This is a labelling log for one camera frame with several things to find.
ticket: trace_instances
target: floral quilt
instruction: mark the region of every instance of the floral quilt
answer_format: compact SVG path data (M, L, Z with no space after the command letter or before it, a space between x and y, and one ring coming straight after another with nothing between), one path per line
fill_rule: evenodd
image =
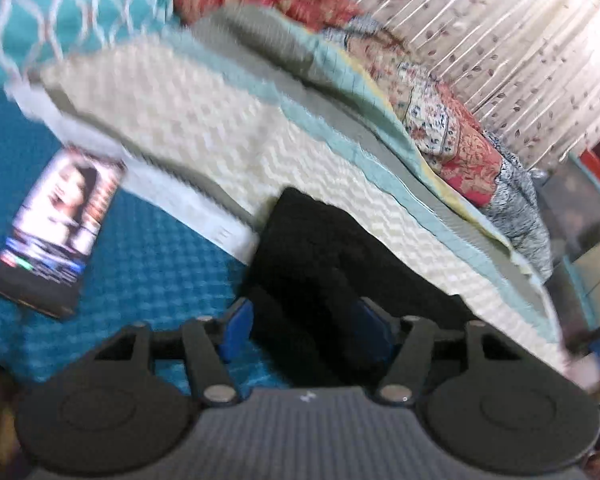
M357 16L322 35L362 64L427 164L494 222L546 280L552 272L549 235L517 157L483 134L449 86L380 23Z

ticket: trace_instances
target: pillow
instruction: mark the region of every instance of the pillow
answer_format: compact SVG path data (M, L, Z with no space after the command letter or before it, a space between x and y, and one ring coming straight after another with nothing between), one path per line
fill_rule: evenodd
M0 86L39 62L177 23L173 0L0 0Z

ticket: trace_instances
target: floral curtain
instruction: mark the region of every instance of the floral curtain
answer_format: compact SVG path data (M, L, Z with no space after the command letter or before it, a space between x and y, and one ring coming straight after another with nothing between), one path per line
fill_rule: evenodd
M600 0L354 0L530 168L600 140Z

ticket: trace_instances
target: gray plastic base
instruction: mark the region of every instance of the gray plastic base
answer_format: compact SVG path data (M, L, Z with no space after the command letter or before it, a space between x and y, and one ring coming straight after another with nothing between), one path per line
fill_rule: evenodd
M77 477L35 470L29 480ZM372 402L361 388L255 389L231 408L206 410L157 463L116 480L489 480L451 457L415 414ZM577 467L526 478L586 480Z

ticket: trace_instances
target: gray fabric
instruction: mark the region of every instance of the gray fabric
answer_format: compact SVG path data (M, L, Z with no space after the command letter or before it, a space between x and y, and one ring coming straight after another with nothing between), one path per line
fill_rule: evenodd
M324 94L324 88L319 88L324 79L317 73L315 65L306 61L307 53L285 33L281 24L257 7L225 7L196 22L191 30L207 48L231 59L254 76L272 81L281 92L313 115L322 117L329 126L359 143L400 178L456 235L487 254L520 295L541 316L546 315L541 298L501 245L493 243L433 195L365 126L364 118L356 111ZM284 52L285 59L272 54L276 52ZM297 77L288 70L288 64L292 65L292 72Z

